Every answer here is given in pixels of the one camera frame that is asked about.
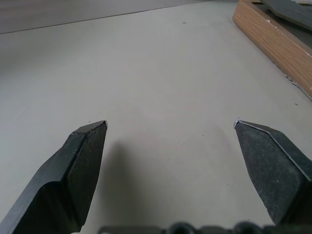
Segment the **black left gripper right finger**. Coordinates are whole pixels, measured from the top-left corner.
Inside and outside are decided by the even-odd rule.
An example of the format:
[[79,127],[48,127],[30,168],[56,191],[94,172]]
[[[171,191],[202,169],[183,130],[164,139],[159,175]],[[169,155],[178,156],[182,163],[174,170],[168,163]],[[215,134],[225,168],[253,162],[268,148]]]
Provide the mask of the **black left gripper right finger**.
[[265,234],[312,234],[312,160],[285,134],[251,122],[234,124],[250,180],[274,223]]

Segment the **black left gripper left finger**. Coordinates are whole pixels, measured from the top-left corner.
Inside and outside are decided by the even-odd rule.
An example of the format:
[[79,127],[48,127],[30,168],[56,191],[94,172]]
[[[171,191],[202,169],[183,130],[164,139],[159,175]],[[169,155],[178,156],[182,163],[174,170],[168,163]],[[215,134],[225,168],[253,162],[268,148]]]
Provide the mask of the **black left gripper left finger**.
[[73,131],[36,171],[0,223],[0,234],[73,234],[84,226],[97,186],[107,122]]

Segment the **wooden tray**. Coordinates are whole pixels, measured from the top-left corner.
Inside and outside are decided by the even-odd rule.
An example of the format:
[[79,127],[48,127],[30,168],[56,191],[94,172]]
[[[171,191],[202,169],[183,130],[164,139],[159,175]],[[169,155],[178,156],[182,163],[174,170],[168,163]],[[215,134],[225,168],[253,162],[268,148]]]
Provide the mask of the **wooden tray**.
[[259,9],[258,0],[239,0],[237,27],[312,100],[312,48]]

